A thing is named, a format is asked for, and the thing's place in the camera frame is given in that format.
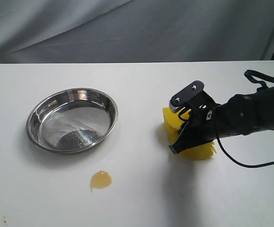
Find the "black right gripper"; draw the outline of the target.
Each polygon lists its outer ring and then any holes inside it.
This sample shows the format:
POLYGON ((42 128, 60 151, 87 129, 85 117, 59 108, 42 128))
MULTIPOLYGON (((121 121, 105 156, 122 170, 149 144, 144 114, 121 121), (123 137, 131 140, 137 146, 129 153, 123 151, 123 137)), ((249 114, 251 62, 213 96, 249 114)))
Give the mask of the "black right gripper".
MULTIPOLYGON (((179 117, 187 108, 179 111, 179 117)), ((209 143, 217 138, 229 137, 228 104, 209 106, 197 112, 191 111, 189 118, 180 127, 178 138, 169 145, 173 154, 209 143)))

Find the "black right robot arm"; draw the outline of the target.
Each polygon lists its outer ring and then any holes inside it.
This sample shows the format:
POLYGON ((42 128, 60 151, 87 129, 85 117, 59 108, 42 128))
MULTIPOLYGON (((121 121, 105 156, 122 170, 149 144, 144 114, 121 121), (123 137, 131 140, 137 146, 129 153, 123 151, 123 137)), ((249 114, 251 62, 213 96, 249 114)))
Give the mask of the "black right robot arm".
POLYGON ((244 75, 260 87, 253 94, 236 94, 225 104, 216 103, 199 80, 171 97, 169 107, 179 119, 189 114, 169 146, 174 154, 215 139, 274 131, 274 77, 255 70, 246 70, 244 75))

